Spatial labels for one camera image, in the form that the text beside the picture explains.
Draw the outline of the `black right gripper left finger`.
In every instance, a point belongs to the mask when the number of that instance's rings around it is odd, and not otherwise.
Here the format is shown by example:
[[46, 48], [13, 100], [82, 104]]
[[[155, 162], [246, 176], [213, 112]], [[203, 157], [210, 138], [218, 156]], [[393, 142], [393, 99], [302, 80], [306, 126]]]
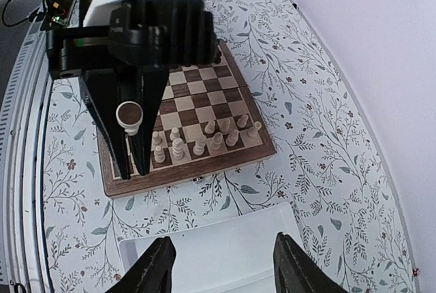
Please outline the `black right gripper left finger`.
[[171, 292], [176, 249], [169, 236], [156, 238], [108, 293]]

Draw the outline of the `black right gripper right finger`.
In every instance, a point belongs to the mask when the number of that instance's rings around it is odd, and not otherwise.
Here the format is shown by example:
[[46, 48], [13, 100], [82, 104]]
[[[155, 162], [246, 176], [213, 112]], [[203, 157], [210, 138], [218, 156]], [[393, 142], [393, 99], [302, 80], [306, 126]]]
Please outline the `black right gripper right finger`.
[[274, 246], [276, 292], [344, 293], [340, 285], [327, 276], [288, 234], [278, 233]]

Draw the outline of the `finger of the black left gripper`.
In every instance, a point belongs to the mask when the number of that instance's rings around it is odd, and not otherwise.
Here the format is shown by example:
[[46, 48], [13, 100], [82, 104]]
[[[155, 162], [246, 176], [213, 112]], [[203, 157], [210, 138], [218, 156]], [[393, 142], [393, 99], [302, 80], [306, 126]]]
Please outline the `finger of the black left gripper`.
[[169, 69], [141, 66], [138, 68], [136, 79], [135, 102], [142, 108], [142, 122], [138, 133], [131, 137], [131, 147], [139, 174], [148, 174], [152, 134], [169, 79]]
[[129, 95], [129, 70], [88, 70], [81, 76], [81, 98], [103, 135], [121, 178], [130, 178], [125, 131], [116, 119], [123, 97]]

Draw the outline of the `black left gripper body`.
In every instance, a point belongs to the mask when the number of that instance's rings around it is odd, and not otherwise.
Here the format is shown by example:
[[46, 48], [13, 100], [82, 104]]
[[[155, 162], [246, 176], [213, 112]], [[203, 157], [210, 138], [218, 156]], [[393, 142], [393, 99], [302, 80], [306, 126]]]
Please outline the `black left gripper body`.
[[122, 27], [51, 29], [46, 32], [48, 73], [52, 78], [73, 78], [112, 70], [119, 78], [132, 78], [136, 67], [126, 63], [128, 46], [131, 40]]

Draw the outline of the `cream chess pawn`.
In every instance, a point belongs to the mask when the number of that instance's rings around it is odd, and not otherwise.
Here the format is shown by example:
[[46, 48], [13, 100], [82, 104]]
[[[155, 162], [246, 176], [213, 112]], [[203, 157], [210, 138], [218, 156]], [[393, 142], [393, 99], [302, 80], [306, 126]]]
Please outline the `cream chess pawn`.
[[118, 105], [115, 115], [118, 124], [128, 136], [135, 136], [139, 132], [143, 111], [138, 103], [133, 101], [122, 102]]
[[166, 160], [165, 151], [160, 145], [157, 145], [154, 150], [154, 160], [158, 164], [162, 164]]
[[176, 138], [172, 142], [172, 155], [175, 161], [179, 161], [184, 157], [184, 142], [181, 138]]

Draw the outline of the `cream chess piece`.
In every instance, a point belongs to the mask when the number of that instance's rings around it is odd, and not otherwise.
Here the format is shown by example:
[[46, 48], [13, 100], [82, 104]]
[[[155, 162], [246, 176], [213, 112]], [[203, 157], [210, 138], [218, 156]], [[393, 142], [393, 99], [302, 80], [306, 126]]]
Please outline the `cream chess piece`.
[[258, 132], [262, 128], [262, 123], [260, 121], [255, 121], [253, 125], [247, 130], [247, 135], [251, 138], [258, 136]]
[[161, 146], [161, 144], [162, 144], [162, 138], [160, 136], [160, 133], [158, 131], [154, 131], [152, 134], [152, 145], [154, 147], [157, 147], [157, 146]]
[[225, 139], [225, 143], [228, 147], [234, 147], [239, 139], [239, 133], [240, 131], [238, 129], [233, 129], [228, 137]]
[[221, 132], [217, 132], [210, 141], [209, 147], [212, 151], [218, 151], [223, 144], [223, 134]]

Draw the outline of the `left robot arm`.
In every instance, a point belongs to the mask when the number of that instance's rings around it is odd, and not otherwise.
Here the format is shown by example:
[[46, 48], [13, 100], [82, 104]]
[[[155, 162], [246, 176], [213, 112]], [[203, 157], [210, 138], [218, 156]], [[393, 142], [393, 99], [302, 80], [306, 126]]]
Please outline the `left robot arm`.
[[121, 178], [149, 173], [170, 71], [221, 60], [206, 0], [79, 0], [79, 25], [46, 34], [48, 73], [77, 78]]

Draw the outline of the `wooden chess board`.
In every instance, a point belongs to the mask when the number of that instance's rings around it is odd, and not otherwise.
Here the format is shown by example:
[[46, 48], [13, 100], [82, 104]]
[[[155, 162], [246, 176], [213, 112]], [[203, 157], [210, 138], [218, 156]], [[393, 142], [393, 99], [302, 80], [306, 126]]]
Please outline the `wooden chess board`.
[[[102, 134], [98, 134], [99, 159], [104, 192], [109, 198], [126, 196], [166, 185], [182, 183], [224, 170], [253, 164], [276, 153], [248, 84], [239, 70], [228, 45], [219, 42], [218, 64], [180, 67], [170, 72], [154, 131], [162, 138], [166, 160], [154, 160], [151, 147], [150, 172], [142, 176], [128, 154], [130, 178], [124, 180], [110, 156]], [[251, 138], [247, 130], [255, 121], [262, 123], [258, 136]], [[239, 139], [230, 147], [225, 139], [238, 129]], [[211, 138], [223, 134], [218, 151], [210, 150]], [[173, 160], [172, 142], [181, 138], [184, 157]]]

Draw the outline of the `white three-compartment plastic tray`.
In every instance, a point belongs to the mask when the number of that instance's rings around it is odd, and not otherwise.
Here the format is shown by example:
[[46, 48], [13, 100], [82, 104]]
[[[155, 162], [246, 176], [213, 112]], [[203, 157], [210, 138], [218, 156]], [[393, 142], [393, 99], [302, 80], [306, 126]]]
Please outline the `white three-compartment plastic tray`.
[[278, 233], [302, 239], [290, 203], [255, 211], [208, 225], [125, 239], [119, 243], [125, 274], [137, 279], [142, 255], [152, 245], [168, 253], [157, 259], [168, 271], [173, 292], [275, 292], [273, 250]]

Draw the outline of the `floral patterned table mat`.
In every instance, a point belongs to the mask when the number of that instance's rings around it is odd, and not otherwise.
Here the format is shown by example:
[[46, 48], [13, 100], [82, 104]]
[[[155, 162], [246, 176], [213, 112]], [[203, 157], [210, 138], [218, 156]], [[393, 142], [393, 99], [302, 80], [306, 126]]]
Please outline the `floral patterned table mat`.
[[110, 200], [78, 81], [56, 81], [42, 188], [53, 290], [107, 290], [121, 278], [121, 239], [289, 202], [307, 253], [346, 290], [417, 292], [407, 232], [381, 157], [339, 72], [292, 2], [206, 5], [260, 108], [275, 156], [200, 183]]

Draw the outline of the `front aluminium rail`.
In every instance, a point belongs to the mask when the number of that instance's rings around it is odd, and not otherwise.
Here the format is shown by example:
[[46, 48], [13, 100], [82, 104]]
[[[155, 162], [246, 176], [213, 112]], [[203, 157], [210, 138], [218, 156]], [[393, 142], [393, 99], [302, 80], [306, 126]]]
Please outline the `front aluminium rail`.
[[76, 86], [52, 97], [46, 34], [36, 16], [15, 62], [1, 107], [1, 285], [12, 292], [82, 292], [72, 228], [86, 220], [83, 177], [74, 158]]

